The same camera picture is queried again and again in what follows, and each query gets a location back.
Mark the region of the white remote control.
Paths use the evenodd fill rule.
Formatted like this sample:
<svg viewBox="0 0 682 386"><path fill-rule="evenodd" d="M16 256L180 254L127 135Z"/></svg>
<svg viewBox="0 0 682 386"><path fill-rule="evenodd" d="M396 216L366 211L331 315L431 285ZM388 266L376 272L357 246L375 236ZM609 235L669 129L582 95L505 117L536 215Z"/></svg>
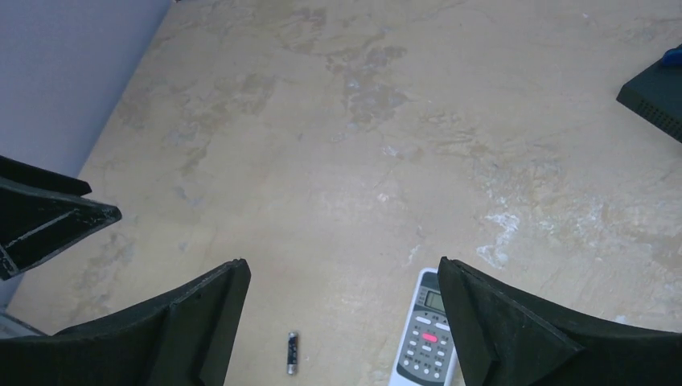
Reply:
<svg viewBox="0 0 682 386"><path fill-rule="evenodd" d="M438 284L438 270L422 269L410 302L388 385L450 385L457 361L458 356Z"/></svg>

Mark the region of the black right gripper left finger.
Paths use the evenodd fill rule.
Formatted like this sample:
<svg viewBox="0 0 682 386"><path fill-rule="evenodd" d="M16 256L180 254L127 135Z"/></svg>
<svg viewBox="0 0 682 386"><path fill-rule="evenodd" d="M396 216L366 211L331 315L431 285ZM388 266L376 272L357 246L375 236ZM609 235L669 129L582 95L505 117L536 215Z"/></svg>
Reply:
<svg viewBox="0 0 682 386"><path fill-rule="evenodd" d="M229 261L53 335L1 341L3 385L222 385L251 272Z"/></svg>

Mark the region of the blue handled pliers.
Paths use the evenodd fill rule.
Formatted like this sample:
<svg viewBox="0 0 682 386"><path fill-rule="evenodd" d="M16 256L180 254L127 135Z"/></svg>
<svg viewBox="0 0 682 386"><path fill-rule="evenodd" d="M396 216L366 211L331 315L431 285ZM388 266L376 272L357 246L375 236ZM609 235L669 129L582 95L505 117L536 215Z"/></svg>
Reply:
<svg viewBox="0 0 682 386"><path fill-rule="evenodd" d="M682 66L682 47L675 47L667 50L661 60L662 67L681 67Z"/></svg>

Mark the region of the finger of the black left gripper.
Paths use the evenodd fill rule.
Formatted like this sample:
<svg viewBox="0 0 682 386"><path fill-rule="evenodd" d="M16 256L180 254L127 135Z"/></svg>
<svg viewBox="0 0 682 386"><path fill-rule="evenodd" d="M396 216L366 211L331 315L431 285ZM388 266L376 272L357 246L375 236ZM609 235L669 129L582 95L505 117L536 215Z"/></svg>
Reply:
<svg viewBox="0 0 682 386"><path fill-rule="evenodd" d="M1 279L52 259L116 223L121 211L85 196L85 181L1 157Z"/></svg>

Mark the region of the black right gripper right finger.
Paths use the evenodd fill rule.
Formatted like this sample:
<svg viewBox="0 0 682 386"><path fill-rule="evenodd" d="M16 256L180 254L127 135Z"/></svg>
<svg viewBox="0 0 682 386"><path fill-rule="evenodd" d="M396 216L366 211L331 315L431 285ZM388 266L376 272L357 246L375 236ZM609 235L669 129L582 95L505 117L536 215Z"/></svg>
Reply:
<svg viewBox="0 0 682 386"><path fill-rule="evenodd" d="M467 385L679 385L681 335L595 318L442 257L438 283Z"/></svg>

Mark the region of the black flat box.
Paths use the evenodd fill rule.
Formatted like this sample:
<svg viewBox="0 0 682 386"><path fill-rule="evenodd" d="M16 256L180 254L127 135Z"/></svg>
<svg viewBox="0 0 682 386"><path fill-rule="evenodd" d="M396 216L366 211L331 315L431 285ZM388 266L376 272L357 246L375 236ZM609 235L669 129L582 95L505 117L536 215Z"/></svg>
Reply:
<svg viewBox="0 0 682 386"><path fill-rule="evenodd" d="M616 101L681 142L681 67L662 67L661 58L626 82Z"/></svg>

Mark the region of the black AAA battery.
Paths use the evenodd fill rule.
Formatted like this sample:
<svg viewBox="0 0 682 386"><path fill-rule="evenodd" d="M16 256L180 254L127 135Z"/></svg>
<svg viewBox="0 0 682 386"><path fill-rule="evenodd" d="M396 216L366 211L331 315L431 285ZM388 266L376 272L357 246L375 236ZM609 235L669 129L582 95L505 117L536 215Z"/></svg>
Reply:
<svg viewBox="0 0 682 386"><path fill-rule="evenodd" d="M294 376L298 371L298 341L299 334L297 331L291 331L288 334L287 340L287 374Z"/></svg>

